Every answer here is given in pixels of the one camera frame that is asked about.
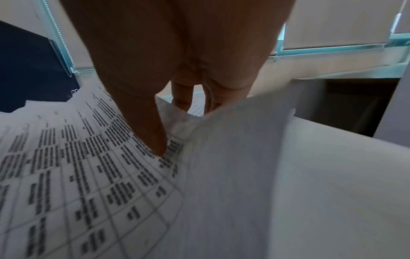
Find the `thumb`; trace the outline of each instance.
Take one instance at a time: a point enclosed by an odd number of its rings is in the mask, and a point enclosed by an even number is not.
[[[154,155],[167,149],[167,135],[155,104],[155,95],[137,96],[116,87],[107,88],[134,134]]]

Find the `paper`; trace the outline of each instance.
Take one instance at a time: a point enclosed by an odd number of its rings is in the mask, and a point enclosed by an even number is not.
[[[97,79],[67,103],[5,116],[2,258],[264,258],[295,99],[284,90],[203,119],[158,99],[163,157],[133,136]]]

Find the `hand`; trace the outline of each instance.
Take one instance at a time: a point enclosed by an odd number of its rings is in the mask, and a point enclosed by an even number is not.
[[[187,111],[202,84],[205,113],[246,97],[294,0],[61,0],[104,86],[135,135],[162,155],[155,94],[171,81]]]

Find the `paper page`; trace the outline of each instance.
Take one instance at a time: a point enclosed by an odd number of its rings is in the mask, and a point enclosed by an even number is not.
[[[0,136],[2,258],[264,258],[295,95],[202,119],[158,99],[163,157],[98,80],[65,104],[21,109]]]

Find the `dark blue fabric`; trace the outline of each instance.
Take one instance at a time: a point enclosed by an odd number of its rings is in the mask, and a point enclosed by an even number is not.
[[[0,21],[0,111],[25,100],[65,102],[78,88],[46,37]]]

